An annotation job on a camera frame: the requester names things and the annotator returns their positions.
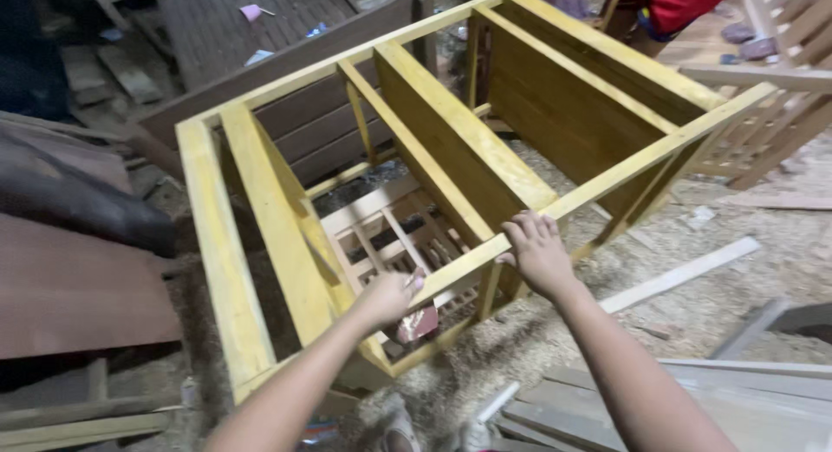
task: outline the wooden cabinet frame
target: wooden cabinet frame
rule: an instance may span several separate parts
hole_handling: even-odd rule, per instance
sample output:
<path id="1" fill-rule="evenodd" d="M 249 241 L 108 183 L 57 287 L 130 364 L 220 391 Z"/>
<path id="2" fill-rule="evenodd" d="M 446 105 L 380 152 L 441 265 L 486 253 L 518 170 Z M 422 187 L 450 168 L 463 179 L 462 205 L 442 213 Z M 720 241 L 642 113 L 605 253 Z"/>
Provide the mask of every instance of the wooden cabinet frame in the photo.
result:
<path id="1" fill-rule="evenodd" d="M 490 105 L 474 109 L 470 101 L 445 90 L 401 46 L 467 18 L 473 18 L 472 28 L 490 27 L 494 37 Z M 354 68 L 369 59 L 379 73 L 380 94 Z M 472 67 L 476 69 L 475 61 L 469 63 Z M 376 152 L 368 141 L 373 161 L 304 190 L 252 111 L 336 73 L 344 77 L 359 125 L 359 98 L 364 98 L 394 133 L 395 148 Z M 475 90 L 470 87 L 469 96 Z M 493 263 L 510 249 L 499 232 L 500 221 L 524 208 L 562 219 L 599 201 L 612 220 L 573 257 L 588 255 L 660 199 L 709 132 L 775 90 L 762 83 L 726 101 L 542 0 L 472 0 L 181 122 L 176 135 L 235 401 L 243 401 L 287 360 L 275 358 L 229 191 L 244 196 L 255 213 L 298 338 L 306 346 L 355 298 L 354 280 L 310 200 L 391 155 L 403 160 L 421 187 L 419 196 L 436 204 L 468 247 L 426 278 L 411 308 L 429 304 L 461 281 L 475 281 L 478 311 L 395 363 L 379 338 L 370 336 L 354 356 L 363 363 L 359 377 L 390 380 L 488 317 L 498 288 L 504 295 L 525 294 L 516 274 Z M 556 166 L 570 170 L 567 175 L 577 189 L 558 197 L 478 118 L 488 111 Z M 566 146 L 554 145 L 564 142 Z M 395 230 L 395 210 L 381 209 L 368 213 L 380 211 Z M 400 230 L 397 235 L 406 237 Z M 348 364 L 345 371 L 353 368 Z"/>

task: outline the white strip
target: white strip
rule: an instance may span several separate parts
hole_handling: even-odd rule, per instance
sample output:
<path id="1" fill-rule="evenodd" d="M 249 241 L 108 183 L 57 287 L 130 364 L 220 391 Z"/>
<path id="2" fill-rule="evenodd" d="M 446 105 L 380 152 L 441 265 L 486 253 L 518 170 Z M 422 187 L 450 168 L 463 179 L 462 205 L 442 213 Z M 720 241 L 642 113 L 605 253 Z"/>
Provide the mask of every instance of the white strip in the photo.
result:
<path id="1" fill-rule="evenodd" d="M 700 257 L 692 262 L 670 270 L 666 274 L 641 283 L 615 296 L 601 301 L 601 307 L 609 314 L 635 306 L 644 300 L 659 295 L 668 289 L 675 288 L 688 280 L 692 280 L 709 270 L 722 266 L 743 255 L 760 248 L 760 243 L 753 237 L 745 236 L 733 244 L 728 244 L 711 254 Z"/>

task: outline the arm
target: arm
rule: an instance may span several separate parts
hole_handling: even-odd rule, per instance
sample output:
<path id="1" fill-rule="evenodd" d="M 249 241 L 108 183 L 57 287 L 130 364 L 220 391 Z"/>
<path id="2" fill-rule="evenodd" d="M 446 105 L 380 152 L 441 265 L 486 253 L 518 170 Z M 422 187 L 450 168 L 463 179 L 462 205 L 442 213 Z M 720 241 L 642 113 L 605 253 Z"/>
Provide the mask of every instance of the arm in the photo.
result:
<path id="1" fill-rule="evenodd" d="M 418 269 L 408 276 L 383 273 L 297 358 L 251 395 L 208 438 L 206 452 L 283 452 L 296 449 L 315 407 L 355 347 L 377 327 L 407 311 L 423 285 Z"/>
<path id="2" fill-rule="evenodd" d="M 503 229 L 513 253 L 497 261 L 516 267 L 563 316 L 629 450 L 736 452 L 691 396 L 575 277 L 555 220 L 525 211 Z"/>

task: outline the hand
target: hand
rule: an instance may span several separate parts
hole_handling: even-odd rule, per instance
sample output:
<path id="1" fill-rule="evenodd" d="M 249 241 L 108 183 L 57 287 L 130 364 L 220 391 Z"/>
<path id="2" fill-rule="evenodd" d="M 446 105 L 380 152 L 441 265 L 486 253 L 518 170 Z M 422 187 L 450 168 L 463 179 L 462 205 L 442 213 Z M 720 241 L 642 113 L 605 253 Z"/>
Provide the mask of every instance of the hand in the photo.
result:
<path id="1" fill-rule="evenodd" d="M 580 283 L 551 216 L 525 210 L 502 227 L 513 248 L 498 256 L 496 262 L 516 268 L 534 292 L 555 302 Z"/>
<path id="2" fill-rule="evenodd" d="M 350 312 L 365 324 L 367 331 L 392 324 L 407 314 L 413 295 L 424 286 L 424 270 L 419 267 L 410 275 L 381 272 L 361 292 Z"/>

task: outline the person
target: person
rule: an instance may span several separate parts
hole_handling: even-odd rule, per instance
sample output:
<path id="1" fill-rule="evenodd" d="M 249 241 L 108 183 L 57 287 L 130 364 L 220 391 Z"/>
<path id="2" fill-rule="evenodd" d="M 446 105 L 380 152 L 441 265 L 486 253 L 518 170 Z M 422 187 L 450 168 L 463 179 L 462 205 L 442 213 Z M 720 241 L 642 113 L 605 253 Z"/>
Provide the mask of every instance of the person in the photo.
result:
<path id="1" fill-rule="evenodd" d="M 609 15 L 604 32 L 630 47 L 655 57 L 696 18 L 723 0 L 607 0 Z"/>
<path id="2" fill-rule="evenodd" d="M 736 452 L 730 440 L 647 350 L 605 312 L 572 272 L 549 216 L 534 211 L 503 223 L 513 246 L 497 262 L 515 267 L 561 314 L 627 449 L 633 452 Z M 347 357 L 366 336 L 408 310 L 423 272 L 379 275 L 311 346 L 280 370 L 208 439 L 210 452 L 294 450 L 307 419 Z M 412 431 L 397 429 L 383 450 L 413 450 Z"/>

